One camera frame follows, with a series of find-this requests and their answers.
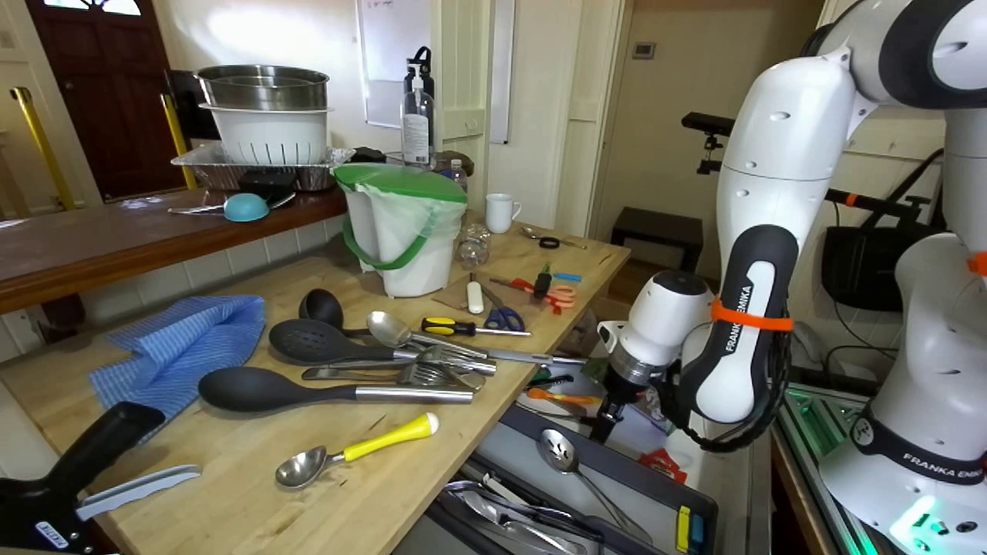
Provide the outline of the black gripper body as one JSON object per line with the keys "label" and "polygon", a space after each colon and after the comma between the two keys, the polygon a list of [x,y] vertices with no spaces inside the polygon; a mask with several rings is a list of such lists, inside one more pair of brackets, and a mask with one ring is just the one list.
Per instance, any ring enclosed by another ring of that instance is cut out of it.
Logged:
{"label": "black gripper body", "polygon": [[640,395],[643,395],[643,387],[630,382],[615,367],[606,367],[603,390],[606,390],[603,408],[598,408],[598,413],[592,418],[592,427],[588,427],[588,439],[598,442],[598,443],[606,443],[608,434],[616,428],[620,411],[627,405],[636,405]]}

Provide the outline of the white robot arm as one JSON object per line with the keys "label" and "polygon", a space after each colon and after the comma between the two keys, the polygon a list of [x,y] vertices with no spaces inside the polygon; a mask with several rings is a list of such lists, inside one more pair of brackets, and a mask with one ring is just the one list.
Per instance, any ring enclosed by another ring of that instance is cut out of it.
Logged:
{"label": "white robot arm", "polygon": [[652,390],[705,451],[763,434],[790,369],[796,262],[883,106],[944,117],[944,229],[896,265],[904,339],[820,482],[904,555],[987,555],[987,0],[856,0],[753,81],[719,171],[722,277],[643,288],[608,333],[603,411]]}

